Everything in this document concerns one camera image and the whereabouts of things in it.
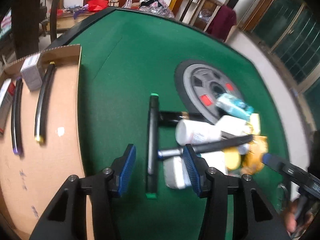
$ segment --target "green table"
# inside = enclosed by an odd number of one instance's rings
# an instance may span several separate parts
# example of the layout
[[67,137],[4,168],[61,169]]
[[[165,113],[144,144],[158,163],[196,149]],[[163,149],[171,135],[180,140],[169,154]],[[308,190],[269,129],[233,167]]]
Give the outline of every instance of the green table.
[[[113,202],[123,240],[195,240],[205,208],[191,188],[169,189],[159,168],[158,198],[145,196],[148,101],[158,93],[161,110],[186,111],[174,85],[176,66],[204,60],[223,71],[244,100],[260,114],[269,151],[288,158],[276,107],[254,65],[225,44],[179,22],[124,9],[106,9],[70,29],[51,47],[82,46],[78,118],[80,147],[87,175],[109,166],[128,143],[137,159],[128,193]],[[161,148],[176,145],[174,129],[161,128]],[[276,205],[282,177],[264,168],[254,175]],[[226,239],[232,238],[233,198],[228,201]]]

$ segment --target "maroon jacket on chair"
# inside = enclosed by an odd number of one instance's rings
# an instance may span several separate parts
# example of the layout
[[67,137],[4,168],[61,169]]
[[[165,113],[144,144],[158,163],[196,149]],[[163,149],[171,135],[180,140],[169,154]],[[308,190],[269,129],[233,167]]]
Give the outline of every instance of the maroon jacket on chair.
[[221,6],[206,33],[218,40],[226,41],[230,29],[237,24],[236,12],[226,5]]

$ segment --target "crease on table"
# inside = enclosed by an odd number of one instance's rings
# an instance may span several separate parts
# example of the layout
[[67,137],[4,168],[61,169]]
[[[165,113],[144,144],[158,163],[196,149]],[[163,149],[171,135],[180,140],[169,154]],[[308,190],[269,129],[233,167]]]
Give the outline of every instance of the crease on table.
[[110,51],[109,55],[107,56],[107,58],[105,59],[105,61],[101,64],[101,67],[98,69],[96,75],[94,76],[94,78],[92,79],[92,81],[95,80],[95,78],[98,76],[100,70],[102,69],[103,65],[105,64],[105,62],[107,61],[107,59],[109,58],[109,56],[111,55],[111,53],[113,52],[113,50],[116,48],[116,46],[118,46],[119,42],[122,40],[122,37],[121,39],[119,39],[119,41],[116,43],[116,45],[112,48],[112,50]]

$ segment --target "yellow marker cap end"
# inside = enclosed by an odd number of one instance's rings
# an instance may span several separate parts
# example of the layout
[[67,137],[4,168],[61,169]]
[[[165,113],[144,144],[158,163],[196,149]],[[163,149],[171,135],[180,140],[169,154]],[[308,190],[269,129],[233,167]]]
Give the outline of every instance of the yellow marker cap end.
[[43,144],[43,143],[44,143],[44,139],[43,139],[43,137],[40,136],[40,135],[36,135],[36,136],[35,136],[35,140],[36,140],[38,143],[40,143],[40,144]]

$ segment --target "small white carton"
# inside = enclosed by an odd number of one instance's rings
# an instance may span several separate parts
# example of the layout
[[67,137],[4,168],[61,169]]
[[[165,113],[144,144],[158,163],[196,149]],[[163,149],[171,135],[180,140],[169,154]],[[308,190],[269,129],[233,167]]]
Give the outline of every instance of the small white carton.
[[43,71],[40,66],[41,53],[27,57],[21,67],[20,73],[30,91],[37,90],[42,85]]
[[15,86],[11,78],[6,79],[0,89],[0,135],[3,135],[7,116],[12,104]]

